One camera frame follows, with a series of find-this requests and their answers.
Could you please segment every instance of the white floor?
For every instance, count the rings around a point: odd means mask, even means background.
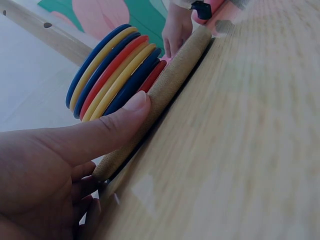
[[[78,68],[0,15],[0,132],[79,123],[65,105]]]

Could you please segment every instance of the red ring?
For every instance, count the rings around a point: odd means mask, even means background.
[[[86,111],[88,110],[90,104],[95,99],[96,95],[100,91],[100,89],[107,82],[109,77],[114,73],[114,71],[119,67],[119,65],[129,56],[140,44],[144,42],[148,42],[149,37],[147,35],[141,35],[137,37],[135,40],[130,42],[109,64],[109,66],[103,71],[101,76],[93,85],[90,90],[88,96],[86,97],[80,112],[80,120],[84,118]]]
[[[152,70],[150,75],[146,78],[146,80],[144,81],[144,83],[141,85],[141,87],[137,92],[144,91],[147,93],[149,89],[152,87],[152,85],[155,83],[155,81],[157,80],[157,78],[159,77],[160,73],[162,72],[162,70],[165,68],[166,65],[167,65],[167,62],[165,60],[161,60],[158,63],[158,65],[155,66],[155,68]]]

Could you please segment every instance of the ring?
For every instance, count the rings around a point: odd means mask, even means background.
[[[75,74],[70,87],[68,89],[68,92],[66,94],[65,98],[65,105],[67,108],[70,107],[70,101],[71,97],[75,91],[75,88],[81,78],[81,76],[84,74],[86,71],[87,67],[90,65],[92,60],[97,56],[97,54],[101,51],[101,49],[111,40],[113,39],[118,33],[120,33],[122,30],[127,29],[131,27],[130,24],[123,24],[121,26],[118,26],[115,28],[112,32],[110,32],[104,39],[99,42],[99,44],[92,50],[92,52],[89,54],[89,56],[84,60],[83,64],[79,68],[78,72]]]
[[[156,48],[155,44],[149,44],[145,47],[121,72],[121,74],[114,81],[108,92],[104,95],[96,109],[94,110],[90,120],[100,118],[107,109],[110,102],[113,100],[118,91],[123,87],[131,74],[139,67],[139,65],[147,58],[147,56]]]
[[[147,93],[152,85],[155,83],[157,78],[159,77],[160,73],[166,67],[167,62],[165,60],[161,60],[159,64],[153,69],[150,75],[146,78],[142,86],[139,88],[137,92],[144,91]]]
[[[106,82],[102,86],[101,89],[98,90],[98,93],[90,103],[88,109],[85,111],[82,121],[87,122],[91,119],[95,109],[108,92],[109,88],[116,81],[116,79],[120,76],[122,71],[134,60],[134,58],[145,48],[148,46],[147,42],[143,42],[140,44],[122,63],[121,65],[112,73],[112,75],[106,79]]]
[[[116,69],[120,66],[120,64],[136,49],[138,48],[142,43],[147,43],[149,40],[149,37],[147,35],[142,35],[134,39],[132,42],[130,42],[115,58],[112,60],[112,62],[109,64],[109,66],[106,67],[104,72],[101,74],[99,79],[96,81],[96,83],[93,85],[92,89],[90,90],[88,96],[86,97],[83,106],[81,108],[80,112],[80,119],[82,120],[84,118],[84,115],[86,111],[88,110],[90,104],[100,91],[100,89],[104,86],[108,78],[116,71]]]
[[[160,62],[158,59],[161,53],[161,48],[154,50],[137,68],[137,70],[126,81],[121,90],[116,94],[112,102],[104,111],[103,116],[112,114],[122,108],[127,101],[137,92],[137,90],[144,83],[148,75]]]
[[[100,65],[100,63],[103,61],[103,59],[106,57],[106,55],[126,36],[128,36],[131,33],[137,32],[138,29],[134,26],[128,27],[124,30],[122,30],[120,33],[118,33],[114,38],[112,38],[102,49],[101,51],[95,56],[95,58],[92,60],[92,62],[89,64],[87,69],[84,71],[83,75],[81,76],[79,82],[77,83],[74,92],[72,94],[71,100],[70,100],[70,110],[73,112],[75,109],[76,102],[78,100],[78,97],[83,90],[84,86],[86,85],[87,81],[91,77],[91,75],[94,73],[94,71],[97,69],[97,67]]]
[[[111,52],[105,57],[105,59],[101,62],[99,67],[94,71],[92,76],[90,77],[89,81],[84,86],[82,92],[80,93],[80,96],[78,100],[76,101],[73,116],[74,118],[78,119],[80,116],[81,108],[96,81],[100,77],[100,75],[104,72],[106,67],[113,61],[113,59],[134,39],[139,37],[141,34],[139,32],[133,32],[129,34],[127,37],[125,37],[121,42],[119,42],[112,50]]]

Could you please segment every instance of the wooden beam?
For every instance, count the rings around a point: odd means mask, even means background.
[[[92,49],[12,0],[0,1],[0,13],[80,66]]]

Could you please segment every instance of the hand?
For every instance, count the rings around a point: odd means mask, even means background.
[[[0,133],[0,239],[74,239],[89,206],[99,204],[90,195],[91,160],[129,141],[150,104],[141,91],[94,121]]]
[[[173,58],[193,30],[192,11],[170,3],[168,16],[162,31],[166,56]]]

